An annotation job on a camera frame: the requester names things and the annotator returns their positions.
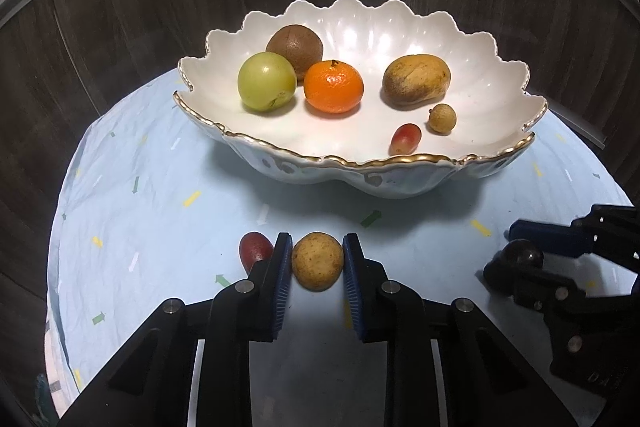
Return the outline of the yellow mango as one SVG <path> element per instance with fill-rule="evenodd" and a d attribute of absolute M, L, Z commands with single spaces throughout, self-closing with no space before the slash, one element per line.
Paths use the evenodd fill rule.
<path fill-rule="evenodd" d="M 450 69 L 440 57 L 410 54 L 396 58 L 386 67 L 382 90 L 390 103 L 410 106 L 441 98 L 450 82 Z"/>

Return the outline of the large brown kiwi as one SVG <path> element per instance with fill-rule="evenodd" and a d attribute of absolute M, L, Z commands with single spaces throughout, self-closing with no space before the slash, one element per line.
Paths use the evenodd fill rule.
<path fill-rule="evenodd" d="M 312 65 L 322 61 L 323 44 L 320 37 L 303 25 L 286 25 L 273 34 L 266 51 L 286 58 L 296 74 L 297 81 L 304 81 Z"/>

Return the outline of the dark purple plum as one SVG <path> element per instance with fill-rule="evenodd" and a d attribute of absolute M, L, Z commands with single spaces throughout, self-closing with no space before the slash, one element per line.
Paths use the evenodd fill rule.
<path fill-rule="evenodd" d="M 513 239 L 507 243 L 501 257 L 509 265 L 525 269 L 541 270 L 544 267 L 544 253 L 527 239 Z"/>

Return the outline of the orange tangerine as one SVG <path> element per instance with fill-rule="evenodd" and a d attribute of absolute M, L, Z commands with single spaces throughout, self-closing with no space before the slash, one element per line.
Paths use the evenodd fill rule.
<path fill-rule="evenodd" d="M 364 84 L 349 64 L 337 60 L 316 63 L 307 70 L 304 82 L 306 102 L 321 113 L 341 115 L 361 102 Z"/>

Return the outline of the green round apple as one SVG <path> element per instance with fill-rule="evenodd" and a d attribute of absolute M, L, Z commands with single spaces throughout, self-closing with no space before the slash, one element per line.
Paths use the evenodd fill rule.
<path fill-rule="evenodd" d="M 256 112 L 271 112 L 292 100 L 297 77 L 291 63 L 272 52 L 250 56 L 238 74 L 238 91 L 242 103 Z"/>

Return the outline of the brown longan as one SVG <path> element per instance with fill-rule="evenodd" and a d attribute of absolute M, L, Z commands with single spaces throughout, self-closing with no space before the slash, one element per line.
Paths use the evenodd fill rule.
<path fill-rule="evenodd" d="M 308 291 L 325 291 L 340 277 L 344 265 L 343 247 L 334 237 L 311 232 L 295 244 L 292 270 Z"/>
<path fill-rule="evenodd" d="M 430 109 L 427 127 L 438 134 L 449 134 L 457 124 L 457 114 L 448 104 L 440 103 Z"/>

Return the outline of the light blue patterned tablecloth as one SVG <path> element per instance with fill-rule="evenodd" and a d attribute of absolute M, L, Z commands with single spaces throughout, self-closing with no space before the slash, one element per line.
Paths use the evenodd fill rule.
<path fill-rule="evenodd" d="M 214 297 L 244 277 L 241 237 L 355 233 L 387 274 L 431 300 L 468 297 L 541 374 L 551 361 L 538 313 L 480 276 L 516 219 L 565 225 L 628 196 L 558 117 L 506 169 L 424 195 L 380 199 L 342 182 L 285 184 L 201 132 L 172 101 L 166 72 L 118 102 L 79 142 L 58 195 L 47 266 L 46 376 L 65 412 L 165 299 Z"/>

